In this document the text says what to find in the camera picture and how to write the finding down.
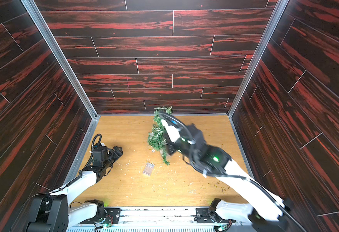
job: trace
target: light wood surface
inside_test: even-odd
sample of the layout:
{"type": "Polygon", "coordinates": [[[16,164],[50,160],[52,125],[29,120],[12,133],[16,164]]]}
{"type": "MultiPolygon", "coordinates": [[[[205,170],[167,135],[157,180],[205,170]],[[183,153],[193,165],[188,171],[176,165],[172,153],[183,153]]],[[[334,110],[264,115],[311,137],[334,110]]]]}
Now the light wood surface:
{"type": "MultiPolygon", "coordinates": [[[[194,123],[208,144],[221,147],[247,171],[226,115],[178,116],[183,123],[194,123]]],[[[108,147],[123,147],[123,156],[114,163],[111,172],[97,184],[88,188],[75,199],[104,201],[109,206],[209,206],[214,198],[233,203],[246,203],[228,185],[216,178],[204,178],[182,161],[176,152],[169,159],[170,165],[162,162],[159,152],[152,152],[147,144],[153,116],[101,117],[94,135],[102,134],[102,142],[108,147]],[[142,174],[146,162],[155,165],[151,176],[142,174]]],[[[81,168],[90,157],[86,151],[81,168]]]]}

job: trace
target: metal base plate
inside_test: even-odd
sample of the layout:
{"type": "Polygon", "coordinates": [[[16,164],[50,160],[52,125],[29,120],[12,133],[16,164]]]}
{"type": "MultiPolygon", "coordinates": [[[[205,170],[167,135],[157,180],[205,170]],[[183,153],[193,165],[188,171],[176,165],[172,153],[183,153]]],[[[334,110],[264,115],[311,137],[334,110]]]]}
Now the metal base plate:
{"type": "MultiPolygon", "coordinates": [[[[204,207],[204,208],[196,208],[196,215],[197,216],[201,216],[201,217],[209,217],[209,213],[208,213],[208,207],[204,207]]],[[[214,223],[212,220],[210,219],[203,219],[203,218],[199,218],[197,220],[198,223],[214,223]]],[[[222,220],[220,223],[229,223],[229,220],[222,220]]]]}

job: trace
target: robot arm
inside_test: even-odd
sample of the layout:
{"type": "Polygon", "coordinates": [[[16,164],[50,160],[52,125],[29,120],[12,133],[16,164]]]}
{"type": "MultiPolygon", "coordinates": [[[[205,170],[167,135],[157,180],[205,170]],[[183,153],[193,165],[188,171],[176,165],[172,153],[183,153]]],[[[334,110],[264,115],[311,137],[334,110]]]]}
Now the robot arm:
{"type": "Polygon", "coordinates": [[[177,118],[165,112],[159,116],[166,128],[166,150],[168,155],[178,151],[183,160],[187,157],[195,170],[204,177],[212,176],[232,187],[249,204],[234,204],[215,199],[209,214],[215,222],[222,219],[234,219],[242,222],[251,222],[258,232],[287,230],[290,218],[297,226],[306,231],[289,213],[291,201],[283,201],[277,195],[269,192],[253,178],[251,178],[219,147],[207,145],[203,133],[195,127],[184,125],[177,118]]]}
{"type": "Polygon", "coordinates": [[[33,199],[26,232],[53,232],[58,231],[59,226],[66,231],[87,219],[104,220],[102,201],[89,200],[78,207],[68,208],[84,190],[107,175],[106,170],[112,168],[113,163],[123,155],[123,149],[117,146],[113,149],[107,148],[101,143],[101,134],[97,134],[92,141],[91,153],[90,159],[76,178],[49,194],[33,199]]]}

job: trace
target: artificial plant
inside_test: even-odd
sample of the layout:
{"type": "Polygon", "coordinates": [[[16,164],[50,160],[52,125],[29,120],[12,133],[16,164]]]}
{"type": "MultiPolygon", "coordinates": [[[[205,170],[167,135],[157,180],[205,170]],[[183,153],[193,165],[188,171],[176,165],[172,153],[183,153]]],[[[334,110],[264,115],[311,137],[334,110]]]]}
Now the artificial plant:
{"type": "Polygon", "coordinates": [[[165,139],[163,137],[163,133],[166,133],[166,128],[162,125],[161,119],[159,117],[159,112],[164,111],[167,114],[172,114],[172,107],[156,107],[154,112],[154,124],[153,131],[149,133],[148,136],[148,144],[156,151],[161,151],[161,155],[163,158],[163,163],[169,165],[167,160],[166,149],[164,149],[165,139]]]}

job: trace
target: green pine garland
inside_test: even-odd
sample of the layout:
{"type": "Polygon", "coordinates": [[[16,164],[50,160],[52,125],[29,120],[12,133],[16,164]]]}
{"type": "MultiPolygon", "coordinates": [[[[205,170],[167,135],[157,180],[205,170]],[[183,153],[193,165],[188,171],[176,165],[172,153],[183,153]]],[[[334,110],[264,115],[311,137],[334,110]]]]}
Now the green pine garland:
{"type": "Polygon", "coordinates": [[[165,139],[163,138],[163,133],[166,133],[166,128],[162,125],[161,119],[159,117],[159,111],[165,111],[168,114],[172,114],[172,107],[156,107],[154,112],[154,124],[153,131],[149,133],[148,144],[156,151],[163,149],[163,163],[169,165],[167,160],[167,153],[164,149],[165,139]]]}

